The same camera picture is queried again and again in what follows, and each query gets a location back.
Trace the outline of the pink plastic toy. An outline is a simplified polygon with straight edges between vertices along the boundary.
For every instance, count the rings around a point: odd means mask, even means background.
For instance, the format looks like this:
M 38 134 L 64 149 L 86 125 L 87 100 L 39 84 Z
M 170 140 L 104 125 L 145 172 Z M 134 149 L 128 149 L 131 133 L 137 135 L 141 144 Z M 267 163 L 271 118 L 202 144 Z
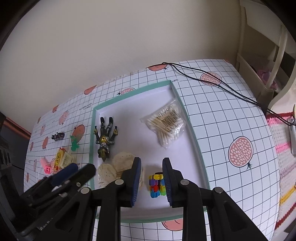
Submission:
M 48 162 L 45 157 L 40 159 L 41 166 L 45 172 L 45 174 L 52 175 L 54 173 L 54 164 L 52 162 Z

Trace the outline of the multicolour block puzzle toy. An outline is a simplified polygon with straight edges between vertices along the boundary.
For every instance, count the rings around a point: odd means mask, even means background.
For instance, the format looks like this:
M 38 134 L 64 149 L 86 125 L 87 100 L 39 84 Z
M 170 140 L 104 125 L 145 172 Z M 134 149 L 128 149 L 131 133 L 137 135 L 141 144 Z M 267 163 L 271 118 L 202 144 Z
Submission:
M 165 180 L 162 172 L 149 176 L 149 193 L 151 198 L 166 196 Z

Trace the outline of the yellow snack packet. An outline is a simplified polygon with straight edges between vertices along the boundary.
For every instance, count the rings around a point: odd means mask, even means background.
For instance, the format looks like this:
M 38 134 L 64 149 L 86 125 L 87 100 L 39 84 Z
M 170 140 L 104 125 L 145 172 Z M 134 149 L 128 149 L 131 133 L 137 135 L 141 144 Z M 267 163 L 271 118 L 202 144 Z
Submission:
M 63 158 L 65 152 L 66 152 L 66 150 L 64 148 L 60 148 L 57 151 L 57 154 L 56 154 L 56 157 L 55 157 L 55 160 L 54 160 L 54 170 L 55 171 L 59 171 L 61 161 L 62 161 L 62 158 Z

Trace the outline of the green plastic cactus toy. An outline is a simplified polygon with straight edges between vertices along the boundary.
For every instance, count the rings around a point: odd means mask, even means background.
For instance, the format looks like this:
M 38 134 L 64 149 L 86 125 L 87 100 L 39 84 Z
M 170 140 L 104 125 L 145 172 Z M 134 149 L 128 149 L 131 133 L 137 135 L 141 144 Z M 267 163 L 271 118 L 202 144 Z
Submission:
M 78 139 L 75 136 L 70 136 L 71 138 L 71 151 L 75 152 L 78 148 Z

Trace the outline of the black gold action figure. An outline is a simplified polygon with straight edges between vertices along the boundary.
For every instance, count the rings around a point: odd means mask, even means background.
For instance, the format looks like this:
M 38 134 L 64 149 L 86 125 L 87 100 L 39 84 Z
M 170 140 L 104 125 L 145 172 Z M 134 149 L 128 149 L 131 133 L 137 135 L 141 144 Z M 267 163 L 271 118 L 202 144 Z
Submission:
M 117 126 L 113 125 L 113 117 L 109 118 L 107 126 L 105 126 L 104 117 L 101 117 L 100 132 L 98 131 L 97 126 L 95 126 L 94 135 L 96 137 L 95 143 L 99 145 L 97 150 L 98 157 L 105 162 L 110 156 L 110 146 L 114 144 L 115 137 L 118 135 Z

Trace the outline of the black toy car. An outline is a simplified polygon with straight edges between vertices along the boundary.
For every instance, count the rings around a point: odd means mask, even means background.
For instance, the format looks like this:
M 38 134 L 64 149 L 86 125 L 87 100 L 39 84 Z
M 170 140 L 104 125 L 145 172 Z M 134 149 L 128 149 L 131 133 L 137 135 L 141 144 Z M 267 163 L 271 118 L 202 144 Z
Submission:
M 54 141 L 60 141 L 63 140 L 65 137 L 65 133 L 63 132 L 56 132 L 54 135 L 52 135 L 51 139 Z

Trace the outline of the bag of cotton swabs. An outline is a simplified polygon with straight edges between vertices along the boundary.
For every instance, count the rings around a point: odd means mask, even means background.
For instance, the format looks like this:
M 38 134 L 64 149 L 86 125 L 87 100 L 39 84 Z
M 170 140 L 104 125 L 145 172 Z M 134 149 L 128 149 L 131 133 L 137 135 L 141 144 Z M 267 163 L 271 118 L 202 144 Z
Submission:
M 183 134 L 187 125 L 181 104 L 176 98 L 140 121 L 156 134 L 159 144 L 165 149 Z

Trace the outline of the white plastic hair claw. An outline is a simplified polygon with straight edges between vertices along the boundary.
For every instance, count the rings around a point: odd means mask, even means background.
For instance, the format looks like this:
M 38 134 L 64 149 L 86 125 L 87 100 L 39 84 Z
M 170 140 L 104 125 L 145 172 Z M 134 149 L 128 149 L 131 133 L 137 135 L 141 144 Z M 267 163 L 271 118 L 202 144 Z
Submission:
M 73 155 L 65 152 L 62 157 L 62 160 L 61 160 L 60 168 L 61 169 L 66 168 L 71 163 L 75 163 L 75 164 L 77 163 L 75 157 Z

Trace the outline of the teal white shallow box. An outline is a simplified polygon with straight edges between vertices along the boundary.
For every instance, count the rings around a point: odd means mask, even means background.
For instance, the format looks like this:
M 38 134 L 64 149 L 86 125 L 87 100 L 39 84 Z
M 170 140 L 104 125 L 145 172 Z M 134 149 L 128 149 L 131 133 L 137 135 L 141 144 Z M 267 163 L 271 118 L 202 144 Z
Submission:
M 183 216 L 182 208 L 171 208 L 166 196 L 150 196 L 149 176 L 162 171 L 163 158 L 168 157 L 172 167 L 185 179 L 202 188 L 210 187 L 202 153 L 184 106 L 181 106 L 181 114 L 186 122 L 185 131 L 167 148 L 159 144 L 156 134 L 141 121 L 173 99 L 181 101 L 173 83 L 168 80 L 133 90 L 93 108 L 92 128 L 100 126 L 100 117 L 106 121 L 113 117 L 117 126 L 118 136 L 110 148 L 110 157 L 128 152 L 142 161 L 144 181 L 134 207 L 121 209 L 124 223 L 159 222 Z

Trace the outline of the grid fruit print tablecloth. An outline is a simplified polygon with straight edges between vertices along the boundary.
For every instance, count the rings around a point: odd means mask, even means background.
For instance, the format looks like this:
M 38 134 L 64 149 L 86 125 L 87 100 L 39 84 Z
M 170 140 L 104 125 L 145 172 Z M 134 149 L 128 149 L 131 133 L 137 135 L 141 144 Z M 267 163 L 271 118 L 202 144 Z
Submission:
M 246 82 L 225 60 L 184 61 L 177 70 L 154 66 L 109 80 L 79 94 L 40 117 L 28 146 L 23 188 L 45 173 L 39 159 L 51 160 L 60 146 L 70 148 L 74 128 L 85 126 L 75 152 L 79 165 L 88 162 L 93 108 L 140 87 L 170 80 L 189 115 L 211 187 L 221 185 L 262 233 L 274 234 L 280 201 L 280 172 L 275 144 L 262 110 L 232 96 L 230 86 L 252 97 Z M 51 139 L 56 132 L 63 140 Z

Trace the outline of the pink striped knitted cloth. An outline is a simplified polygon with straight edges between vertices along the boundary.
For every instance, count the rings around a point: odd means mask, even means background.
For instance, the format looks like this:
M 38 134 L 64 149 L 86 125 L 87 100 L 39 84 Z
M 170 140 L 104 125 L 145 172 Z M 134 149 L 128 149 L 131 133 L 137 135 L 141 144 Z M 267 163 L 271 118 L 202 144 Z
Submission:
M 284 222 L 295 219 L 295 156 L 291 151 L 290 127 L 272 114 L 266 117 L 269 125 L 280 172 L 280 204 L 275 225 L 277 231 Z

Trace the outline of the cream wooden shelf rack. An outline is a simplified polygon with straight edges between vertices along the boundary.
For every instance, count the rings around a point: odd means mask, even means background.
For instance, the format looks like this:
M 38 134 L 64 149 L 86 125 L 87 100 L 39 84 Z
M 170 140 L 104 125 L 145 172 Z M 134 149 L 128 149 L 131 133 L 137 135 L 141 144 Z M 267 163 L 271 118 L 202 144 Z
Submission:
M 236 69 L 256 100 L 277 113 L 295 105 L 295 40 L 262 1 L 240 1 Z

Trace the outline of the dark window frame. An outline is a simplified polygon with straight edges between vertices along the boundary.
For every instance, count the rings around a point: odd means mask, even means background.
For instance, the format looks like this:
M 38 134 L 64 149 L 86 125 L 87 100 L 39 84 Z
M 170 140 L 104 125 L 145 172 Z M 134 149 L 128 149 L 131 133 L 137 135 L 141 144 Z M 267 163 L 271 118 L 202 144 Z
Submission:
M 31 134 L 1 113 L 1 160 L 12 165 L 12 176 L 16 188 L 22 192 L 25 160 Z

